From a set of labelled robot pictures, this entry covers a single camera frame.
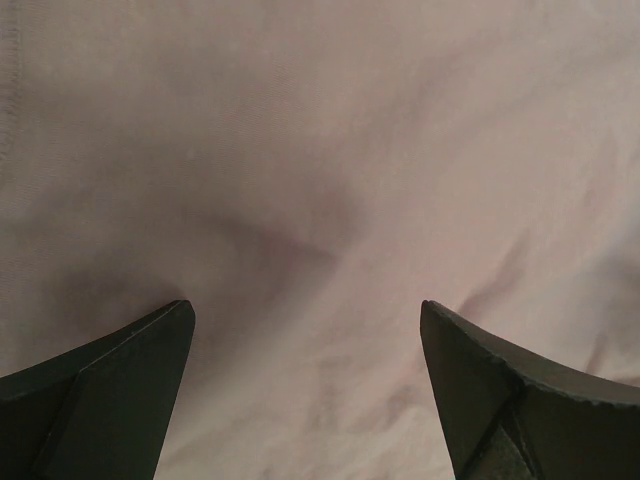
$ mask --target pink fabric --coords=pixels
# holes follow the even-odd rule
[[[0,374],[190,299],[159,480],[449,479],[425,298],[634,381],[639,14],[0,0]]]

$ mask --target light pink fabric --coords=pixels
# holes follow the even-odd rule
[[[177,297],[157,478],[446,480],[438,300],[640,374],[635,0],[0,0],[0,374]]]

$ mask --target wrinkled fabric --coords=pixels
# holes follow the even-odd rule
[[[640,375],[640,4],[0,0],[0,374],[175,298],[157,478],[452,476],[420,302]]]

